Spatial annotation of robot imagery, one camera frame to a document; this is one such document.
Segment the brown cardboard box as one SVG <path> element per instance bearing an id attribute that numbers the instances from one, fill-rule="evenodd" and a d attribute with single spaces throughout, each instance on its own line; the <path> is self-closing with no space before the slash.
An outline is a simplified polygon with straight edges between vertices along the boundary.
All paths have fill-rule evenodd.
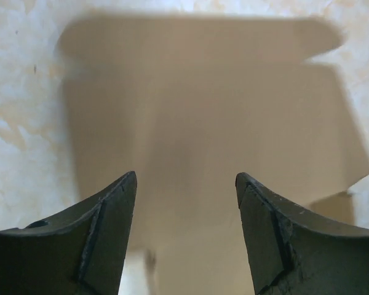
<path id="1" fill-rule="evenodd" d="M 253 294 L 234 180 L 353 224 L 349 188 L 369 155 L 321 18 L 99 13 L 65 26 L 59 52 L 77 186 L 129 170 L 138 189 L 121 291 Z"/>

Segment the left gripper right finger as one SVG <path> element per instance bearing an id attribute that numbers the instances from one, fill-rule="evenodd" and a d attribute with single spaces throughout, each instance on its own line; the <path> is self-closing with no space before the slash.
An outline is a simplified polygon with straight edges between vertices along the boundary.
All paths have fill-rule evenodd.
<path id="1" fill-rule="evenodd" d="M 369 229 L 314 213 L 236 176 L 256 294 L 369 294 Z"/>

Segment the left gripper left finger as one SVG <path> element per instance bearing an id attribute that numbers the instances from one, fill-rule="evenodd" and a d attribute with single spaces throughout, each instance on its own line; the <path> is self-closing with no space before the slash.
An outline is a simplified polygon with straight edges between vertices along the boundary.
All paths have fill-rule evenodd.
<path id="1" fill-rule="evenodd" d="M 0 294 L 117 294 L 137 193 L 130 171 L 25 228 L 0 231 Z"/>

